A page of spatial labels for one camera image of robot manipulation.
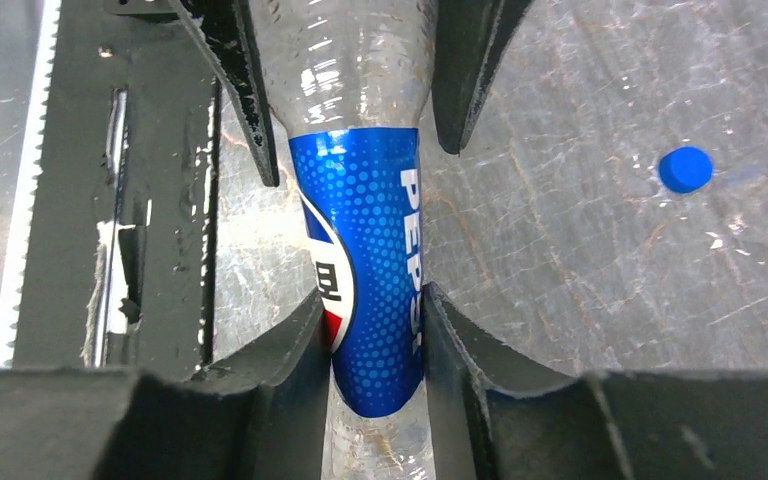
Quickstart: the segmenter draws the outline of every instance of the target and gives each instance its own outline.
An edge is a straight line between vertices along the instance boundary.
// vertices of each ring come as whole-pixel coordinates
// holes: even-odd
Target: blue bottle cap
[[[690,193],[705,186],[714,174],[707,153],[696,147],[681,147],[661,159],[658,173],[664,186],[676,193]]]

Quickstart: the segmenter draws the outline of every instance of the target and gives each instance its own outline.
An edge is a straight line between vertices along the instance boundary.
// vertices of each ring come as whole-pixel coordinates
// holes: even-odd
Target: black metal bracket
[[[438,478],[768,478],[768,372],[570,378],[423,291]],[[173,384],[136,371],[0,372],[0,478],[319,478],[329,385],[316,293]]]
[[[230,93],[263,184],[278,186],[248,0],[168,1]],[[532,1],[440,0],[432,98],[438,140],[446,152],[458,154],[469,141],[502,54]]]
[[[63,2],[13,366],[88,363],[114,219],[128,331],[106,363],[179,380],[210,363],[219,95],[180,22]]]
[[[102,0],[104,11],[112,15],[126,15],[166,20],[175,19],[169,0]]]

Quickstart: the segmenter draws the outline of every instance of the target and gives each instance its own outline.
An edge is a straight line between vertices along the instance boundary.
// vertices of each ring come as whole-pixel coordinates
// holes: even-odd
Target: serrated blade
[[[28,237],[31,233],[34,195],[37,177],[42,173],[40,157],[45,130],[46,102],[57,46],[60,4],[61,0],[46,0],[40,21],[31,96],[28,100],[28,117],[25,122],[25,138],[19,161],[19,175],[13,199],[13,214],[10,218],[10,233],[7,237],[4,271],[1,275],[0,368],[9,368],[13,362],[13,346],[19,322],[19,306],[22,302],[25,257],[28,253]]]

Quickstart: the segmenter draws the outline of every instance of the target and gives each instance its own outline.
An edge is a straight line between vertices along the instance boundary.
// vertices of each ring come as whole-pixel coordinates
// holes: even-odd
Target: bottle neck
[[[290,138],[417,126],[436,1],[257,0],[252,13],[269,104]]]

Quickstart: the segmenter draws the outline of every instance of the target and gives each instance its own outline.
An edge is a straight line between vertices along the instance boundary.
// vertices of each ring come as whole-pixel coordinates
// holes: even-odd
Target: blue label
[[[415,128],[290,140],[334,376],[365,417],[398,411],[422,380],[418,147]]]

